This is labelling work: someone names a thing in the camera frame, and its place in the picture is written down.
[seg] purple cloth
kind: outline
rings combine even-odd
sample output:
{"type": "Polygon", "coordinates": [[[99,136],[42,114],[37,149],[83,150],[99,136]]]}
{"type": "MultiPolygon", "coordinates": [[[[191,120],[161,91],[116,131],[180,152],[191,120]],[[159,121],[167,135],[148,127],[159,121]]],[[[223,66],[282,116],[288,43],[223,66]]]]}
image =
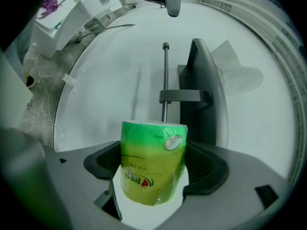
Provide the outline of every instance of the purple cloth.
{"type": "Polygon", "coordinates": [[[58,9],[58,0],[44,0],[42,7],[46,9],[46,11],[41,14],[42,18],[45,18],[58,9]]]}

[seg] gray floor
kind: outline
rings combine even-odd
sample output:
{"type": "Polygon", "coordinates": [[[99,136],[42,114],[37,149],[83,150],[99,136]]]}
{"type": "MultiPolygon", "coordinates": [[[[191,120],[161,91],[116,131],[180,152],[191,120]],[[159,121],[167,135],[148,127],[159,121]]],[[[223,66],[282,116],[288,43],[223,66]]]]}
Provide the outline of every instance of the gray floor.
{"type": "MultiPolygon", "coordinates": [[[[102,21],[102,25],[106,27],[130,9],[131,7],[122,8],[108,16],[99,18],[99,21],[102,21]]],[[[64,85],[64,81],[62,80],[63,75],[70,72],[81,53],[94,38],[95,35],[90,35],[79,43],[68,44],[63,50],[57,51],[52,59],[44,57],[33,49],[29,50],[36,59],[42,81],[49,95],[50,116],[52,121],[54,119],[59,95],[64,85]]],[[[24,113],[20,129],[36,137],[43,145],[53,146],[53,124],[49,118],[48,97],[38,75],[35,60],[31,54],[28,53],[24,59],[24,71],[26,74],[30,74],[35,78],[36,84],[31,88],[34,95],[32,104],[24,113]]]]}

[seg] metal rod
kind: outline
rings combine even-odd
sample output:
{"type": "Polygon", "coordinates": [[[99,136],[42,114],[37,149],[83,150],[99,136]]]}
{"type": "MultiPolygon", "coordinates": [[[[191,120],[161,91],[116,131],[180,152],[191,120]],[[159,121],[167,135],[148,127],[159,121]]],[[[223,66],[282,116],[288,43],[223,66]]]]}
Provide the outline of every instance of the metal rod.
{"type": "MultiPolygon", "coordinates": [[[[163,81],[163,89],[168,89],[168,50],[169,44],[163,43],[164,50],[164,81],[163,81]]],[[[167,120],[167,101],[162,103],[162,122],[166,122],[167,120]]]]}

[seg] green and yellow packaging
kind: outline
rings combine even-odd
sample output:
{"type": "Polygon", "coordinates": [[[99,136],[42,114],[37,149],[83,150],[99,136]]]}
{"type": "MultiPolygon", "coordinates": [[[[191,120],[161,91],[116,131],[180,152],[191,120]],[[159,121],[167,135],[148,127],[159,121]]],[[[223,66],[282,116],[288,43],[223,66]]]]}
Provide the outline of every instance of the green and yellow packaging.
{"type": "Polygon", "coordinates": [[[184,169],[187,127],[162,122],[123,122],[121,189],[134,202],[156,206],[174,193],[184,169]]]}

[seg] white railing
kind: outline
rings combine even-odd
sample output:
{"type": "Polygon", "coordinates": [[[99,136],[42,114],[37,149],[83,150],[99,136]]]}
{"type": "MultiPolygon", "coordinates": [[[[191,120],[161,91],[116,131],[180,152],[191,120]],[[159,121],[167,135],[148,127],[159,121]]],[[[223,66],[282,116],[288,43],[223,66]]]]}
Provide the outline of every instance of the white railing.
{"type": "Polygon", "coordinates": [[[250,0],[200,0],[200,4],[226,13],[249,27],[263,40],[281,67],[296,113],[296,154],[289,176],[294,184],[306,160],[307,146],[307,65],[298,51],[302,40],[278,16],[250,0]]]}

